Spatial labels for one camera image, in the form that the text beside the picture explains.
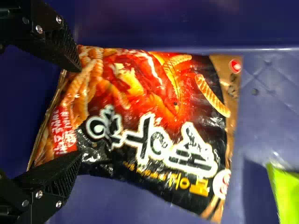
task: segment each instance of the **screw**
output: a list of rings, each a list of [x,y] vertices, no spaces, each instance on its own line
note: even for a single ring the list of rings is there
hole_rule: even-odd
[[[61,207],[61,205],[62,205],[62,202],[61,201],[58,201],[57,203],[56,203],[56,208],[60,208]]]
[[[42,34],[42,33],[43,33],[43,28],[42,28],[40,25],[37,25],[37,26],[36,26],[36,31],[37,31],[39,34]]]
[[[254,96],[258,95],[258,90],[257,89],[252,89],[251,94]]]
[[[27,207],[29,205],[29,201],[25,200],[22,202],[22,207]]]
[[[43,192],[41,190],[39,190],[37,193],[36,193],[36,199],[41,199],[43,196]]]
[[[23,23],[25,23],[26,25],[29,24],[29,20],[26,17],[23,17],[22,20],[23,20]]]
[[[62,19],[61,19],[59,16],[56,16],[56,21],[57,21],[59,24],[61,24]]]

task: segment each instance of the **crinkled plastic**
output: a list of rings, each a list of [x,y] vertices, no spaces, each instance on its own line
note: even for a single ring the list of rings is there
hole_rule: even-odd
[[[28,167],[82,150],[82,174],[128,181],[219,222],[230,179],[238,56],[78,46]]]
[[[266,168],[278,209],[279,222],[296,224],[299,222],[299,173],[279,169],[276,164],[268,163]]]

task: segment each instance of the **red circle logo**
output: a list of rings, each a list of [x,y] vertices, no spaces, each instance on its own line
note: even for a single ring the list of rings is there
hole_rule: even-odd
[[[229,68],[234,73],[237,74],[242,70],[242,64],[239,60],[233,59],[229,62]]]

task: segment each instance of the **bolt head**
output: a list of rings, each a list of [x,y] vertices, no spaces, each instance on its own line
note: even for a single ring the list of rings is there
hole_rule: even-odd
[[[59,24],[61,24],[62,19],[59,16],[56,16],[56,22],[58,22]]]
[[[23,17],[22,20],[23,20],[23,23],[24,23],[24,24],[26,24],[26,25],[29,24],[29,20],[28,20],[26,17]]]
[[[39,190],[37,193],[36,193],[36,199],[41,199],[43,196],[43,192],[41,190]]]
[[[37,25],[37,26],[36,26],[36,31],[37,31],[39,34],[42,34],[42,33],[43,33],[43,28],[42,28],[40,25]]]
[[[61,207],[61,205],[62,205],[62,202],[61,201],[58,201],[57,203],[56,203],[56,208],[60,208]]]
[[[27,207],[29,205],[29,201],[25,200],[22,202],[22,207]]]

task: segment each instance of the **blue surface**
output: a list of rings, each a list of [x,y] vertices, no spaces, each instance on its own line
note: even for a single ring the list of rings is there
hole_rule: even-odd
[[[299,2],[47,2],[65,17],[81,44],[244,54],[235,155],[222,223],[278,224],[261,165],[281,157],[299,169]],[[59,72],[14,47],[0,58],[0,167],[14,177],[26,169]],[[251,95],[253,88],[259,95]],[[49,224],[83,222],[208,223],[126,183],[80,176],[69,202]]]

